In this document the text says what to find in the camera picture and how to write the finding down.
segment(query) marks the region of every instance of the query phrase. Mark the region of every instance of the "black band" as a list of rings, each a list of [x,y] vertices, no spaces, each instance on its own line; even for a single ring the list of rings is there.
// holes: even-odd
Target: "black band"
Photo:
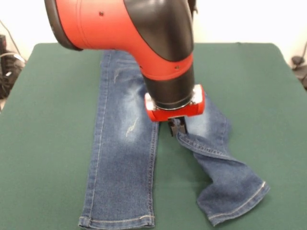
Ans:
[[[192,99],[195,84],[193,65],[180,77],[171,80],[151,80],[143,77],[148,93],[161,109],[178,109]]]

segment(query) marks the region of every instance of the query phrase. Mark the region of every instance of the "white wall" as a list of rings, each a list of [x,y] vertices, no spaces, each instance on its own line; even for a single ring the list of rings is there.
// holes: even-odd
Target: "white wall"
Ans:
[[[287,63],[302,53],[307,40],[307,0],[197,0],[197,5],[195,42],[274,43]],[[2,0],[0,18],[25,58],[35,44],[56,42],[43,0]]]

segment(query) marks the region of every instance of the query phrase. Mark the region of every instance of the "green tablecloth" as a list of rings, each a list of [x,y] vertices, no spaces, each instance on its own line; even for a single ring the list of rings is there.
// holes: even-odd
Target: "green tablecloth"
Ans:
[[[78,230],[101,51],[39,44],[0,115],[0,229]],[[224,230],[306,229],[307,95],[271,44],[196,44],[195,74],[231,120],[230,150],[271,186]],[[209,178],[160,126],[157,230],[214,229],[196,205]]]

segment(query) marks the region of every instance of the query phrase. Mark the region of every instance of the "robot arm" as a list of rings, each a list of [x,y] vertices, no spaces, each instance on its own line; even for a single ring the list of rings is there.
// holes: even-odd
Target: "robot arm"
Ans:
[[[134,56],[152,121],[203,113],[203,88],[194,83],[187,0],[45,0],[45,6],[63,47],[118,49]]]

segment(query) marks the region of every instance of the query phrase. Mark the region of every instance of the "blue jeans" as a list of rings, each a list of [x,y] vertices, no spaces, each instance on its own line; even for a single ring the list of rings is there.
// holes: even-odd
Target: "blue jeans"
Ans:
[[[146,87],[134,58],[104,51],[83,212],[85,229],[154,227],[153,172],[159,123],[144,108]],[[197,199],[213,225],[251,210],[269,186],[227,149],[230,122],[206,95],[205,113],[186,119],[179,144],[191,150],[213,183]]]

